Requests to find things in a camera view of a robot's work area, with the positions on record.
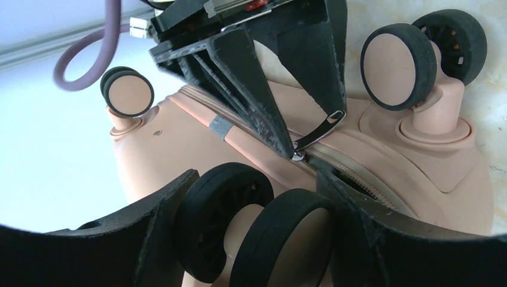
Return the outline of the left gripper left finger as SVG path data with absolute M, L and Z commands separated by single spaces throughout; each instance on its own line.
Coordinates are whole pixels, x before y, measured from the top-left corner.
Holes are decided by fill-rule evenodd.
M 198 172 L 76 230 L 1 227 L 2 286 L 181 286 L 172 245 L 176 210 Z

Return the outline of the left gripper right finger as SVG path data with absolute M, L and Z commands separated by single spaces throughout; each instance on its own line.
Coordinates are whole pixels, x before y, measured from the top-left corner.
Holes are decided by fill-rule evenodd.
M 401 214 L 327 171 L 317 192 L 335 208 L 334 286 L 505 286 L 506 236 L 449 230 Z

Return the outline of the pink suitcase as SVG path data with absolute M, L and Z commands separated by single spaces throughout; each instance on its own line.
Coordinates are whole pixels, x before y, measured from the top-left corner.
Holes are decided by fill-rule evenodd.
M 346 111 L 331 115 L 282 65 L 277 36 L 236 26 L 253 41 L 292 158 L 280 157 L 233 108 L 188 82 L 159 103 L 133 68 L 111 68 L 100 82 L 130 201 L 198 172 L 173 219 L 181 286 L 334 286 L 335 208 L 317 192 L 319 171 L 411 218 L 492 236 L 487 163 L 476 128 L 460 115 L 464 90 L 487 58 L 474 16 L 444 9 L 376 29 L 360 52 L 365 96 L 345 93 Z

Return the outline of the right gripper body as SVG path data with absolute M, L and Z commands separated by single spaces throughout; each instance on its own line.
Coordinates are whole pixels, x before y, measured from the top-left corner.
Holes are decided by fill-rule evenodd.
M 329 40 L 325 1 L 175 1 L 149 23 L 156 42 L 186 33 L 206 37 L 240 24 L 271 38 Z

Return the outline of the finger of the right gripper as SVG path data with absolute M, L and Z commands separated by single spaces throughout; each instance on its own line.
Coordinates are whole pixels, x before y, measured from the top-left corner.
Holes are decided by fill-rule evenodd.
M 328 114 L 346 111 L 346 1 L 292 1 L 280 8 L 278 57 Z
M 182 75 L 230 106 L 282 158 L 294 147 L 244 26 L 189 43 L 167 40 L 149 51 L 159 69 Z

